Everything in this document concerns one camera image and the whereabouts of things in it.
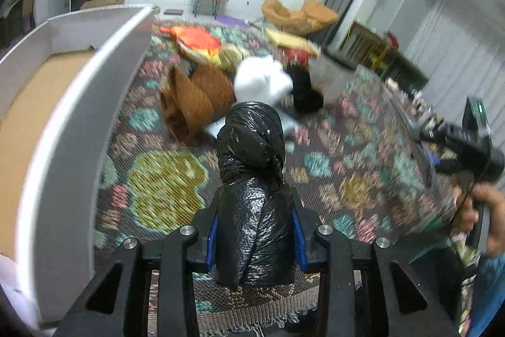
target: screw head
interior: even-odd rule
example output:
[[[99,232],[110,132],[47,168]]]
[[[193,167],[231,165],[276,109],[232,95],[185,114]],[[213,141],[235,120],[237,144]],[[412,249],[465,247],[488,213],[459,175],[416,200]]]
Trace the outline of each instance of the screw head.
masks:
[[[377,238],[375,240],[375,244],[377,244],[381,249],[387,249],[391,242],[387,238]]]
[[[327,224],[322,224],[317,228],[317,231],[319,231],[321,234],[328,235],[333,233],[333,228]]]
[[[186,224],[185,226],[182,226],[180,228],[180,232],[183,236],[190,236],[194,233],[194,227],[193,226],[190,226],[189,224]]]
[[[133,249],[136,247],[138,244],[138,240],[135,238],[127,238],[125,241],[123,241],[123,246],[125,249]]]

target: black cloth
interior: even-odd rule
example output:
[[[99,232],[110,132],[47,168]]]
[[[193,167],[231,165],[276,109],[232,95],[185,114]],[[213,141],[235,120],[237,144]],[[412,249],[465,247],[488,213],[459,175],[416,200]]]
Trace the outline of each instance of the black cloth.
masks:
[[[299,113],[317,112],[323,107],[324,98],[317,90],[312,89],[311,76],[305,69],[291,65],[286,73],[293,80],[293,105]]]
[[[260,102],[234,106],[218,133],[217,154],[223,185],[213,200],[216,281],[233,289],[294,282],[292,194],[283,183],[279,115]]]

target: person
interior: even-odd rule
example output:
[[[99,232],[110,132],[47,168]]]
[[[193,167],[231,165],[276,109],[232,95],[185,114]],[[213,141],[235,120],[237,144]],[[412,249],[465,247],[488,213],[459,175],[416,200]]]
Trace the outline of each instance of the person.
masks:
[[[470,312],[471,325],[467,337],[478,337],[491,323],[505,301],[505,196],[490,183],[477,183],[466,199],[461,194],[458,206],[464,201],[458,214],[458,226],[469,232],[479,220],[473,208],[474,200],[484,202],[491,209],[491,222],[487,238],[486,254],[481,256],[474,281],[473,303]]]

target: blue clothing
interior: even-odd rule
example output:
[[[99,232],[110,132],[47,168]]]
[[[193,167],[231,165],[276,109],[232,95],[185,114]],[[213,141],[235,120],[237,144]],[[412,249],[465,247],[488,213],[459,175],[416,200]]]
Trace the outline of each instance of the blue clothing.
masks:
[[[479,337],[505,301],[505,254],[482,256],[473,286],[471,325],[467,337]]]

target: purple mat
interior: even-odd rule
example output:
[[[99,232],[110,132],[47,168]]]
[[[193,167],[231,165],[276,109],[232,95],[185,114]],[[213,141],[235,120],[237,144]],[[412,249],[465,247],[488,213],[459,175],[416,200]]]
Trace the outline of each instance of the purple mat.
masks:
[[[245,23],[242,19],[237,19],[230,16],[218,16],[216,19],[220,24],[226,26],[235,26],[243,29],[251,27],[248,23]]]

